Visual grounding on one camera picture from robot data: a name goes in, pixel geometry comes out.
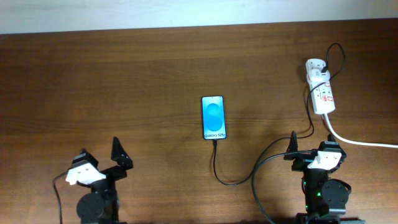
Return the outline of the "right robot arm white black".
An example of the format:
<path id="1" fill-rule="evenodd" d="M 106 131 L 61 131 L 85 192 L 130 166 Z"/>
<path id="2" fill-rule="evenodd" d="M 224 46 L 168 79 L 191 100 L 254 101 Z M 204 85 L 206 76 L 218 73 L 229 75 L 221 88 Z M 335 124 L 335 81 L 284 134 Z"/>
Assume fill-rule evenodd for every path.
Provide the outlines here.
<path id="1" fill-rule="evenodd" d="M 292 161 L 292 170 L 302 172 L 302 192 L 305 195 L 305 213 L 294 218 L 297 224 L 363 224 L 359 218 L 343 218 L 351 194 L 351 186 L 330 174 L 340 168 L 347 155 L 332 135 L 316 149 L 299 151 L 297 136 L 292 132 L 287 155 L 284 160 Z"/>

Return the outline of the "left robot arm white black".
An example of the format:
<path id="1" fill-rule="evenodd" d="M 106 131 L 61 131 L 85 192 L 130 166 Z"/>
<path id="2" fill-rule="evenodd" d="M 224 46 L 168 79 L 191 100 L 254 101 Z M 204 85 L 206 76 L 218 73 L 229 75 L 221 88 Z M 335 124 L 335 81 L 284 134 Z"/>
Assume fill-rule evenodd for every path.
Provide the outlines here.
<path id="1" fill-rule="evenodd" d="M 102 171 L 98 170 L 98 161 L 86 149 L 82 149 L 72 160 L 66 181 L 91 190 L 82 196 L 76 206 L 82 223 L 119 223 L 116 181 L 127 177 L 127 171 L 133 168 L 133 161 L 117 137 L 113 138 L 111 160 L 117 164 Z"/>

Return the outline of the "blue screen Galaxy smartphone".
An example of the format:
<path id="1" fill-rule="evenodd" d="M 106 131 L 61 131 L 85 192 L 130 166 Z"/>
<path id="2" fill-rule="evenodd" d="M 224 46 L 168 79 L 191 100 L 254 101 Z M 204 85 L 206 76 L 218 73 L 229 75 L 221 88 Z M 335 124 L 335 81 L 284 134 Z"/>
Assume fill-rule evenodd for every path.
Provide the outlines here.
<path id="1" fill-rule="evenodd" d="M 205 140 L 225 139 L 226 121 L 224 98 L 222 96 L 204 96 L 201 98 L 203 138 Z"/>

